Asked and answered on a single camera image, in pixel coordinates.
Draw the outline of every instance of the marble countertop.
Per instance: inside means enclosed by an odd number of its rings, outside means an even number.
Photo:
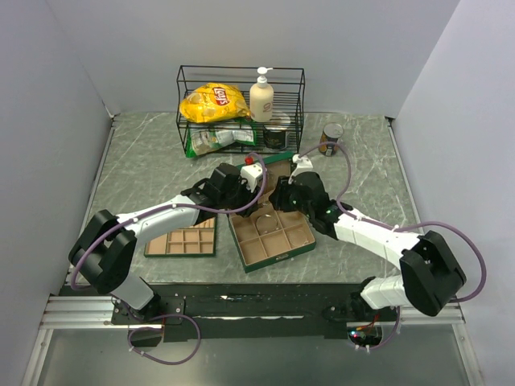
[[[338,122],[344,127],[343,140],[352,160],[352,182],[344,202],[388,224],[414,224],[414,209],[387,120],[376,116],[309,113],[301,150],[319,140],[328,122]],[[243,163],[243,154],[185,158],[174,113],[126,113],[115,118],[113,127],[89,216],[101,209],[117,214],[161,203],[209,176],[221,162]],[[343,156],[329,158],[313,152],[311,160],[329,195],[335,197],[347,173]],[[138,250],[132,270],[150,283],[359,282],[370,276],[390,275],[395,270],[362,248],[313,233],[317,241],[314,251],[245,273],[227,220],[218,216],[216,257],[152,259]]]

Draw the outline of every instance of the bottle label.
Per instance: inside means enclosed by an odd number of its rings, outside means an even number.
[[[212,91],[215,93],[215,102],[219,106],[225,106],[229,104],[227,93],[222,87],[213,87]]]

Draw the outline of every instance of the white wall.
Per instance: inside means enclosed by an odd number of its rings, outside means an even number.
[[[463,311],[488,384],[515,380],[515,2],[461,0],[394,123],[422,218],[453,223],[485,255]],[[479,268],[456,244],[471,284]]]
[[[1,1],[0,36],[0,377],[15,385],[63,282],[109,117],[44,1]]]
[[[307,110],[395,117],[458,0],[48,3],[112,113],[174,111],[179,65],[217,64],[304,67]]]

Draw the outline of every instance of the tin can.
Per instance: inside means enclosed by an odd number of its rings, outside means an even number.
[[[282,150],[288,146],[288,132],[290,117],[277,111],[269,122],[265,123],[263,139],[269,149]]]
[[[337,123],[327,123],[322,130],[322,137],[320,137],[320,143],[322,142],[338,142],[338,140],[344,135],[344,128]],[[323,145],[319,147],[320,153],[327,157],[331,157],[338,148],[334,145]]]

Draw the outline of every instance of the lotion bottle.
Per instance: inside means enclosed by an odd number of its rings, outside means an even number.
[[[273,68],[260,67],[257,83],[250,88],[250,116],[256,122],[268,122],[274,110],[274,88],[268,84],[265,75]]]

